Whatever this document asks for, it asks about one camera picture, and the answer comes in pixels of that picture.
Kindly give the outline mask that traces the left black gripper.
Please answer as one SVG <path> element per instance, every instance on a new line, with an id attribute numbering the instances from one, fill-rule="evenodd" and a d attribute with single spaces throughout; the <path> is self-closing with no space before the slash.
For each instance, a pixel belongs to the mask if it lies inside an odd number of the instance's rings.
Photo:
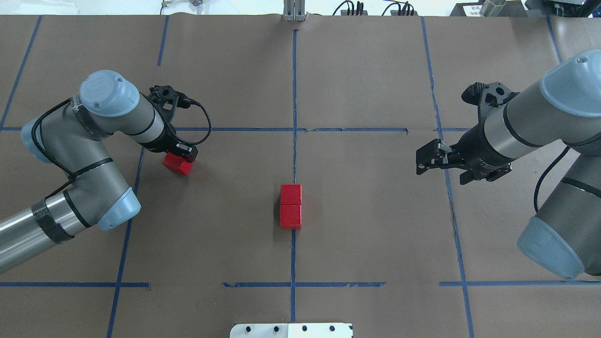
<path id="1" fill-rule="evenodd" d="M 147 143 L 140 143 L 142 147 L 153 153 L 170 153 L 187 162 L 194 162 L 198 155 L 197 146 L 181 140 L 174 131 L 163 128 L 157 138 Z"/>

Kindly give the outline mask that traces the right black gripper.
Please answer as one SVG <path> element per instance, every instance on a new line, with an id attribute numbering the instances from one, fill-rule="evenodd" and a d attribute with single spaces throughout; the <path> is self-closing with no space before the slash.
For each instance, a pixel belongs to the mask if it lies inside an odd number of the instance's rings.
<path id="1" fill-rule="evenodd" d="M 419 148 L 415 173 L 423 175 L 430 169 L 459 168 L 464 170 L 460 175 L 461 185 L 482 179 L 493 182 L 512 171 L 511 161 L 494 150 L 485 136 L 484 126 L 478 124 L 452 146 L 436 138 Z"/>

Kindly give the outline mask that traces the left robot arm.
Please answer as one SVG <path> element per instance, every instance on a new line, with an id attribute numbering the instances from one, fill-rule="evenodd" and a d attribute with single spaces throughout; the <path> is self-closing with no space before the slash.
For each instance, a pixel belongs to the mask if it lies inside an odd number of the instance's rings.
<path id="1" fill-rule="evenodd" d="M 144 95 L 116 71 L 99 70 L 82 82 L 78 94 L 26 124 L 24 146 L 57 166 L 67 182 L 1 222 L 1 272 L 90 227 L 110 230 L 136 216 L 141 203 L 102 141 L 121 132 L 189 167 L 200 142 L 180 138 L 172 119 L 178 108 L 191 106 L 202 107 L 172 86 L 156 85 Z"/>

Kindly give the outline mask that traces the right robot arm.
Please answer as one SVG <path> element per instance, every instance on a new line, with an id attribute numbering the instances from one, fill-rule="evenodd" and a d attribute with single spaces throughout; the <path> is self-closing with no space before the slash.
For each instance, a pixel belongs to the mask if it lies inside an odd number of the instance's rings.
<path id="1" fill-rule="evenodd" d="M 555 141 L 578 158 L 517 240 L 519 250 L 560 278 L 600 274 L 601 52 L 577 55 L 522 92 L 502 83 L 473 83 L 462 100 L 478 123 L 448 145 L 434 139 L 416 151 L 416 173 L 462 170 L 460 184 L 493 182 L 511 163 Z"/>

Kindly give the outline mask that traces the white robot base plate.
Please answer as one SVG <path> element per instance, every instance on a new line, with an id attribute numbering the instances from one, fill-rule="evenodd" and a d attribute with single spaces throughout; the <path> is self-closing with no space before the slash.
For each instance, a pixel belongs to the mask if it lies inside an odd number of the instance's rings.
<path id="1" fill-rule="evenodd" d="M 353 338 L 351 323 L 241 323 L 231 338 Z"/>

